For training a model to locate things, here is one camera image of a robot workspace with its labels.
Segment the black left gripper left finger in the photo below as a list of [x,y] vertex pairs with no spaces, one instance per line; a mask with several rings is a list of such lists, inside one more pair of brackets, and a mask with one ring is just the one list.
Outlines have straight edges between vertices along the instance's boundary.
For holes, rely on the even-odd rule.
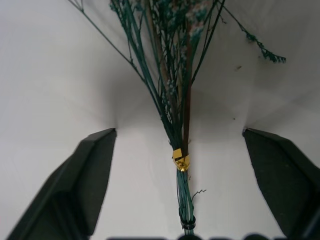
[[47,178],[5,240],[90,240],[110,178],[117,131],[88,135]]

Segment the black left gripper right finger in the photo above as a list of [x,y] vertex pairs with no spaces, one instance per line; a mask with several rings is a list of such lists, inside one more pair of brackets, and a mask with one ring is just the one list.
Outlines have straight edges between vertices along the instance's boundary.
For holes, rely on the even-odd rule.
[[246,128],[258,187],[288,239],[320,240],[320,168],[289,139]]

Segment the green dried flower bouquet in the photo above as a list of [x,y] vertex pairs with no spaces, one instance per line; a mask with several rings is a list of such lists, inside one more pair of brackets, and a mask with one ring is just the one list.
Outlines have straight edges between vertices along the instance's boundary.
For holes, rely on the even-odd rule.
[[190,190],[192,86],[227,0],[108,0],[127,40],[124,60],[150,93],[172,148],[178,216],[183,233],[196,227]]

